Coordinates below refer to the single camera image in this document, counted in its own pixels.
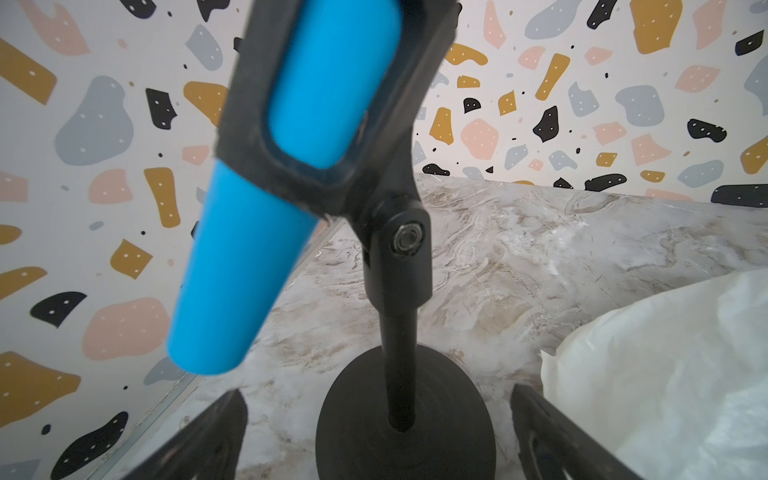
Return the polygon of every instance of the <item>marble surface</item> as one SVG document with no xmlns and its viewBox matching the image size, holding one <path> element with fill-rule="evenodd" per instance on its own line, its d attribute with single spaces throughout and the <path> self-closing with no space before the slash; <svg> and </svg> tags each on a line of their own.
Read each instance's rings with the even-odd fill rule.
<svg viewBox="0 0 768 480">
<path fill-rule="evenodd" d="M 486 402 L 497 478 L 523 478 L 508 407 L 541 388 L 541 349 L 655 293 L 768 266 L 768 210 L 421 175 L 432 215 L 435 292 L 419 341 L 453 358 Z M 314 435 L 333 380 L 379 344 L 362 256 L 344 225 L 284 290 L 246 361 L 205 379 L 136 456 L 228 389 L 249 424 L 238 479 L 316 478 Z"/>
</svg>

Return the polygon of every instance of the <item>blue-gray shape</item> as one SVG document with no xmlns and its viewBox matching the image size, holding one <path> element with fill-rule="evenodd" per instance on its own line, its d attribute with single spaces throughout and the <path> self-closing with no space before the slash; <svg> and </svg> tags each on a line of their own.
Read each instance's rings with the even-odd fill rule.
<svg viewBox="0 0 768 480">
<path fill-rule="evenodd" d="M 161 380 L 178 380 L 184 376 L 184 371 L 176 366 L 169 356 L 155 363 L 152 370 L 144 377 L 145 385 L 152 385 Z"/>
<path fill-rule="evenodd" d="M 549 163 L 555 170 L 562 170 L 563 168 L 570 167 L 576 170 L 578 164 L 573 161 L 564 151 L 558 150 L 549 156 Z"/>
<path fill-rule="evenodd" d="M 520 161 L 528 156 L 528 147 L 520 145 L 519 147 L 512 147 L 507 150 L 507 157 L 504 160 L 504 168 L 510 170 Z"/>
<path fill-rule="evenodd" d="M 600 108 L 592 90 L 581 90 L 577 81 L 568 89 L 568 98 L 571 100 L 571 110 L 577 117 L 585 117 Z"/>
<path fill-rule="evenodd" d="M 421 163 L 427 159 L 427 156 L 424 153 L 424 149 L 422 148 L 422 145 L 418 141 L 416 141 L 413 144 L 413 149 L 411 149 L 411 158 L 414 165 Z"/>
<path fill-rule="evenodd" d="M 763 115 L 768 115 L 768 55 L 757 62 L 744 82 L 744 90 L 754 93 L 763 104 Z"/>
<path fill-rule="evenodd" d="M 446 84 L 447 85 L 448 84 L 448 77 L 446 77 L 445 75 L 443 75 L 440 72 L 437 72 L 435 74 L 435 77 L 432 79 L 432 83 L 429 84 L 429 87 L 430 88 L 434 88 L 434 87 L 437 87 L 438 84 Z"/>
<path fill-rule="evenodd" d="M 677 179 L 691 188 L 701 187 L 714 182 L 723 174 L 723 162 L 712 160 L 698 165 L 691 165 L 677 176 Z"/>
<path fill-rule="evenodd" d="M 38 470 L 40 460 L 25 460 L 23 462 L 0 465 L 2 480 L 32 480 Z"/>
<path fill-rule="evenodd" d="M 768 0 L 760 0 L 750 5 L 750 12 L 752 13 L 763 13 L 766 10 L 768 10 Z"/>
<path fill-rule="evenodd" d="M 194 28 L 185 45 L 197 57 L 197 60 L 210 71 L 218 70 L 224 62 L 224 55 L 221 53 L 219 42 L 202 25 Z"/>
<path fill-rule="evenodd" d="M 659 92 L 650 85 L 635 85 L 620 90 L 616 101 L 624 107 L 627 121 L 635 127 L 653 127 L 664 119 Z"/>
<path fill-rule="evenodd" d="M 195 192 L 195 198 L 197 198 L 197 201 L 200 202 L 200 205 L 205 204 L 205 196 L 208 195 L 208 192 L 203 190 L 202 188 L 198 187 L 197 192 Z"/>
<path fill-rule="evenodd" d="M 124 98 L 125 90 L 117 80 L 94 78 L 80 106 L 54 139 L 61 161 L 83 167 L 125 152 L 134 139 L 134 125 L 123 108 Z"/>
<path fill-rule="evenodd" d="M 482 176 L 482 172 L 477 167 L 464 167 L 464 175 L 467 176 L 467 178 L 471 178 L 473 180 L 485 180 L 485 178 Z"/>
<path fill-rule="evenodd" d="M 557 0 L 528 21 L 525 36 L 531 40 L 557 37 L 571 26 L 580 3 L 581 0 Z"/>
</svg>

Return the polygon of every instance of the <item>orange shape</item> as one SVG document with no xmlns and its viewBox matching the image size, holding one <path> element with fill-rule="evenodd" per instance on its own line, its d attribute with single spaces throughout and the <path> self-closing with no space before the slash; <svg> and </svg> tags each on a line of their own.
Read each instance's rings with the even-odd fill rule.
<svg viewBox="0 0 768 480">
<path fill-rule="evenodd" d="M 640 172 L 640 176 L 643 180 L 648 180 L 649 182 L 657 184 L 664 179 L 666 174 L 664 172 L 656 172 L 653 170 L 643 170 Z"/>
<path fill-rule="evenodd" d="M 448 108 L 440 107 L 437 109 L 435 120 L 432 122 L 432 128 L 429 130 L 429 134 L 446 145 L 453 143 L 451 111 Z"/>
<path fill-rule="evenodd" d="M 466 45 L 460 45 L 455 43 L 448 49 L 448 53 L 445 54 L 445 60 L 453 65 L 458 65 L 463 61 L 472 60 L 478 65 L 485 65 L 488 63 L 488 57 Z"/>
<path fill-rule="evenodd" d="M 657 144 L 650 134 L 632 139 L 632 154 L 636 165 L 649 164 L 652 161 L 668 157 L 672 151 Z"/>
<path fill-rule="evenodd" d="M 501 48 L 507 40 L 507 35 L 504 35 L 504 30 L 502 30 L 502 24 L 498 22 L 496 5 L 493 4 L 493 0 L 488 0 L 488 3 L 485 4 L 485 20 L 483 21 L 482 32 L 485 40 L 497 49 Z"/>
<path fill-rule="evenodd" d="M 723 33 L 723 13 L 727 0 L 709 0 L 694 12 L 696 49 L 701 50 Z"/>
<path fill-rule="evenodd" d="M 590 65 L 597 65 L 608 60 L 613 55 L 612 50 L 606 50 L 605 48 L 592 47 L 584 54 L 584 58 L 587 59 L 587 63 Z"/>
<path fill-rule="evenodd" d="M 162 345 L 170 318 L 156 298 L 116 303 L 97 311 L 83 335 L 83 353 L 91 360 L 145 355 Z"/>
<path fill-rule="evenodd" d="M 552 91 L 552 88 L 554 88 L 554 84 L 558 83 L 558 80 L 560 80 L 560 77 L 570 63 L 571 59 L 569 57 L 560 55 L 559 53 L 554 54 L 552 61 L 549 62 L 547 74 L 544 76 L 544 80 L 541 82 L 541 86 L 536 92 L 536 98 L 544 101 L 549 97 L 549 93 Z"/>
<path fill-rule="evenodd" d="M 479 160 L 491 160 L 498 143 L 498 131 L 485 120 L 478 118 L 462 130 L 462 142 L 469 153 Z"/>
<path fill-rule="evenodd" d="M 136 280 L 150 260 L 152 260 L 152 256 L 149 253 L 136 247 L 128 240 L 123 240 L 112 254 L 109 264 L 118 272 Z"/>
<path fill-rule="evenodd" d="M 715 81 L 715 78 L 717 78 L 717 74 L 719 73 L 719 68 L 691 65 L 680 74 L 680 78 L 677 79 L 677 83 L 674 87 L 677 90 L 687 91 L 688 93 L 693 94 L 712 85 L 712 82 Z"/>
<path fill-rule="evenodd" d="M 189 162 L 192 165 L 202 165 L 210 148 L 207 145 L 196 145 L 194 147 L 184 147 L 181 149 L 181 160 Z"/>
<path fill-rule="evenodd" d="M 23 266 L 16 270 L 0 273 L 0 300 L 16 293 L 25 286 L 40 280 L 48 272 L 39 266 Z"/>
<path fill-rule="evenodd" d="M 456 79 L 456 87 L 458 88 L 478 88 L 480 86 L 480 80 L 466 75 L 461 75 Z"/>
<path fill-rule="evenodd" d="M 0 428 L 76 392 L 80 377 L 39 365 L 16 352 L 0 354 Z"/>
<path fill-rule="evenodd" d="M 535 70 L 538 67 L 538 61 L 544 54 L 546 48 L 544 47 L 530 47 L 528 50 L 520 54 L 518 63 L 523 67 Z"/>
<path fill-rule="evenodd" d="M 598 154 L 598 159 L 595 161 L 595 163 L 598 165 L 598 167 L 610 167 L 614 164 L 616 157 L 618 157 L 618 154 L 602 152 Z"/>
<path fill-rule="evenodd" d="M 664 198 L 667 200 L 685 200 L 692 202 L 694 201 L 693 198 L 688 197 L 687 195 L 683 194 L 676 194 L 674 192 L 668 192 L 666 190 L 656 190 L 655 188 L 649 188 L 645 191 L 646 197 L 653 197 L 653 198 Z"/>
<path fill-rule="evenodd" d="M 178 227 L 181 218 L 176 205 L 174 172 L 168 167 L 148 168 L 144 171 L 144 176 L 157 203 L 161 225 L 166 228 Z"/>
<path fill-rule="evenodd" d="M 537 158 L 534 158 L 533 160 L 531 160 L 531 163 L 528 165 L 528 168 L 532 168 L 532 169 L 534 169 L 536 171 L 541 171 L 541 168 L 543 166 L 544 166 L 544 162 L 543 161 L 541 161 L 541 160 L 539 160 Z"/>
<path fill-rule="evenodd" d="M 741 154 L 741 166 L 749 175 L 754 175 L 763 168 L 768 160 L 768 136 L 747 148 Z"/>
<path fill-rule="evenodd" d="M 506 115 L 508 113 L 512 113 L 513 111 L 517 110 L 518 106 L 515 103 L 515 91 L 511 91 L 506 95 L 502 95 L 501 98 L 498 99 L 498 114 L 499 115 Z"/>
<path fill-rule="evenodd" d="M 616 141 L 627 134 L 627 131 L 617 121 L 610 124 L 599 124 L 592 127 L 594 130 L 594 136 L 600 142 L 600 145 L 609 144 L 612 141 Z"/>
<path fill-rule="evenodd" d="M 122 168 L 101 172 L 88 186 L 88 201 L 92 204 L 122 204 L 133 198 Z"/>
<path fill-rule="evenodd" d="M 53 4 L 55 13 L 50 18 L 38 8 L 34 0 L 18 0 L 18 3 L 40 39 L 53 51 L 62 55 L 91 53 L 72 15 L 62 5 Z"/>
<path fill-rule="evenodd" d="M 28 183 L 26 178 L 0 172 L 0 202 L 26 204 L 29 200 Z"/>
<path fill-rule="evenodd" d="M 56 86 L 56 75 L 2 38 L 0 77 L 43 105 L 48 103 L 53 87 Z"/>
<path fill-rule="evenodd" d="M 0 245 L 8 245 L 22 235 L 22 229 L 13 225 L 0 225 Z"/>
<path fill-rule="evenodd" d="M 681 0 L 631 0 L 634 41 L 643 55 L 668 48 L 683 12 Z"/>
<path fill-rule="evenodd" d="M 197 110 L 203 112 L 214 127 L 219 126 L 221 109 L 224 108 L 228 92 L 229 89 L 223 85 L 202 81 L 190 81 L 184 85 L 184 97 L 197 107 Z"/>
</svg>

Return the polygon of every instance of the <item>microphone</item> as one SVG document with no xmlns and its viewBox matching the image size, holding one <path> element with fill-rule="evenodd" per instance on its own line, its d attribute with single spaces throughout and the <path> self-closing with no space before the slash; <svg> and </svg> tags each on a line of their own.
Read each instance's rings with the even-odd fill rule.
<svg viewBox="0 0 768 480">
<path fill-rule="evenodd" d="M 265 2 L 251 15 L 277 8 Z M 401 33 L 398 0 L 306 0 L 267 110 L 275 144 L 315 168 L 336 164 Z M 201 375 L 237 367 L 317 222 L 217 161 L 168 336 L 171 359 Z"/>
</svg>

